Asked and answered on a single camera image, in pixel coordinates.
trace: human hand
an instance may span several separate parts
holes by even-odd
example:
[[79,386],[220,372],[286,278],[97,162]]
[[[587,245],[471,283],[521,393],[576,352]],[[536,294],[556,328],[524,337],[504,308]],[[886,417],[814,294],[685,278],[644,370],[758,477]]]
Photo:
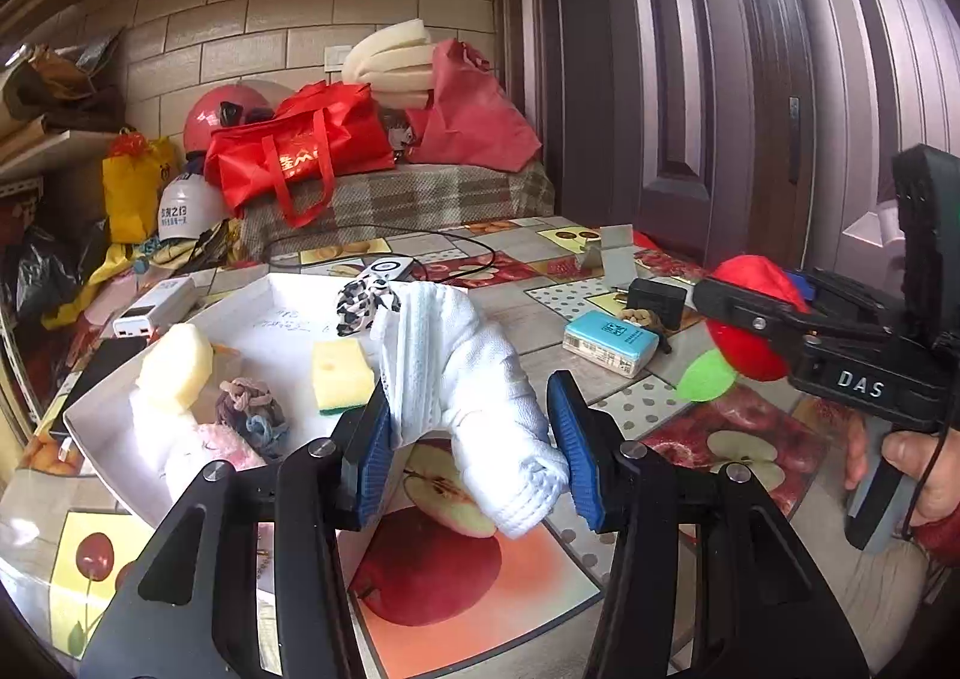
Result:
[[[893,432],[883,439],[881,453],[898,471],[919,480],[937,447],[937,437],[916,432]],[[867,474],[867,430],[862,415],[854,412],[847,423],[848,490],[856,489]],[[937,463],[917,500],[910,526],[944,519],[960,505],[960,432],[950,429]]]

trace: pink cloth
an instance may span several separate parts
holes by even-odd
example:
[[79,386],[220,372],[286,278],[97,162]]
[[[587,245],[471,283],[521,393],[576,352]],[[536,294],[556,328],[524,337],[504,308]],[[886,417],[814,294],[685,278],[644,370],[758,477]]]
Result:
[[419,138],[412,164],[473,164],[519,172],[541,147],[476,49],[444,40],[433,52],[433,103],[408,110]]
[[198,424],[176,442],[163,468],[167,490],[174,502],[203,471],[203,466],[214,460],[227,460],[237,471],[264,465],[260,455],[232,427],[225,424]]

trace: screw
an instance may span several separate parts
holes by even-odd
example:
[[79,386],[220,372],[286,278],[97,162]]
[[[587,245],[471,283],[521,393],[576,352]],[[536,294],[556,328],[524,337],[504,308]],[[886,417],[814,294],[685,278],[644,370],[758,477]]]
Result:
[[227,473],[229,464],[223,460],[214,460],[203,466],[203,478],[207,481],[220,481]]
[[318,460],[322,457],[330,457],[336,450],[337,444],[332,438],[318,438],[315,441],[311,441],[310,447],[307,449],[310,456],[316,457]]
[[628,460],[642,460],[647,456],[647,447],[640,441],[624,441],[620,444],[620,453]]
[[731,481],[736,481],[737,484],[750,481],[750,475],[750,468],[747,468],[746,465],[734,462],[732,465],[727,466],[727,478]]

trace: brick wall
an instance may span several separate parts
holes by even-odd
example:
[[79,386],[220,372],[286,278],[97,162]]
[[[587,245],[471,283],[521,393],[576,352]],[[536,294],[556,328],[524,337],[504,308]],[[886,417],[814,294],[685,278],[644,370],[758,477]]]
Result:
[[127,26],[117,82],[127,117],[148,137],[179,143],[200,94],[256,81],[274,103],[325,73],[323,49],[355,44],[384,25],[422,18],[435,39],[459,37],[491,63],[493,0],[87,0],[48,20],[32,39],[55,47]]

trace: red helmet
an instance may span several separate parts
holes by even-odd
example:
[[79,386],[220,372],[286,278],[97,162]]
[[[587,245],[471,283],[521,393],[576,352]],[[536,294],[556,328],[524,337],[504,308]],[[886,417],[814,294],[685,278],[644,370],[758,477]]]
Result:
[[244,85],[227,85],[206,92],[190,110],[184,124],[184,150],[207,150],[210,147],[210,132],[220,128],[221,102],[232,102],[243,107],[244,112],[254,108],[270,108],[263,95]]

